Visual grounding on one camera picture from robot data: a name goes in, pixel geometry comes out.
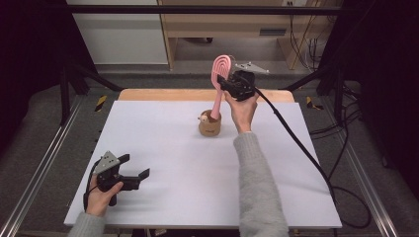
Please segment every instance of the white tabletop surface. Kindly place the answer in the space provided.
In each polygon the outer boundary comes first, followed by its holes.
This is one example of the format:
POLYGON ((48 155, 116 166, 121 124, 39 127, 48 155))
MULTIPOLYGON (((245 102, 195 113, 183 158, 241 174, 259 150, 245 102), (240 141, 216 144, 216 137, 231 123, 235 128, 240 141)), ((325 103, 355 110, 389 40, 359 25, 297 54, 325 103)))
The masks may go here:
MULTIPOLYGON (((299 104, 274 103, 316 158, 299 104)), ((150 176, 137 191, 118 194, 107 224, 126 228, 236 228, 239 221, 238 160, 230 107, 221 104, 217 137, 204 137, 198 116, 212 102, 115 101, 64 224, 83 211, 93 163, 106 151, 130 155, 120 174, 150 176)), ((290 228, 342 227, 327 185, 294 143, 271 108, 259 103, 252 123, 277 182, 290 228)))

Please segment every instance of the hand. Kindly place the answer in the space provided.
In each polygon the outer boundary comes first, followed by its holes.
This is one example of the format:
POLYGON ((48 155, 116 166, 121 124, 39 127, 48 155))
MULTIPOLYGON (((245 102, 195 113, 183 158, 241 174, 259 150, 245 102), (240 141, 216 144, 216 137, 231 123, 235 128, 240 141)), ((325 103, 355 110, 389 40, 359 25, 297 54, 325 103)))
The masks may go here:
POLYGON ((253 97, 241 102, 234 100, 227 91, 224 91, 224 97, 231 107, 231 117, 238 133, 251 131, 252 119, 258 106, 256 101, 259 98, 259 94, 255 93, 253 97))
POLYGON ((89 194, 86 213, 96 216, 105 216, 109 201, 111 201, 112 196, 116 195, 121 190, 123 185, 123 182, 118 182, 110 190, 104 193, 97 187, 97 176, 92 176, 89 190, 93 190, 89 194))

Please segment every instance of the white wall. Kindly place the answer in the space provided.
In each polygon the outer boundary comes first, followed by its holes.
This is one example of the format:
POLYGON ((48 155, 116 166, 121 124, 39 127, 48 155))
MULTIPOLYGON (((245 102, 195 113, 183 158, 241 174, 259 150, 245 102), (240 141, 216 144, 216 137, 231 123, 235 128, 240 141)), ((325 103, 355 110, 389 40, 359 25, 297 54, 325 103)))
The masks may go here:
MULTIPOLYGON (((157 5, 155 0, 67 0, 67 3, 157 5)), ((95 64, 168 64, 159 15, 73 16, 95 64)))

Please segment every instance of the small brown object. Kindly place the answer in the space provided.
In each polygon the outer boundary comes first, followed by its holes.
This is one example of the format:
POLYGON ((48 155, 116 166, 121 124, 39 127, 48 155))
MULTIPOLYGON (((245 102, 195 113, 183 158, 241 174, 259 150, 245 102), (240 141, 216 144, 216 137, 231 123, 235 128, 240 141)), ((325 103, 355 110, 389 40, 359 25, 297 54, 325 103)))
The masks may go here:
POLYGON ((210 116, 210 112, 211 110, 204 111, 198 118, 201 121, 199 129, 203 136, 217 136, 221 131, 221 115, 215 119, 210 116))

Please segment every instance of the pink toy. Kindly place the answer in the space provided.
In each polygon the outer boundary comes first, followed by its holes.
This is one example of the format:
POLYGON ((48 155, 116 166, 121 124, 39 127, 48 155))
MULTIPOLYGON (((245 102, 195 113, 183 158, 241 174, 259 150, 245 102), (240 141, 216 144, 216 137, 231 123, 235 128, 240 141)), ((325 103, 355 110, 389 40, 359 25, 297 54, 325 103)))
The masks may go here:
POLYGON ((211 82, 213 86, 216 88, 216 97, 215 101, 213 103, 212 111, 210 113, 210 116, 213 119, 219 118, 219 107, 221 105, 221 98, 222 98, 222 90, 216 81, 216 76, 220 75, 223 78, 227 79, 228 74, 230 72, 231 68, 231 60, 228 55, 220 55, 215 59, 212 65, 212 73, 211 73, 211 82))

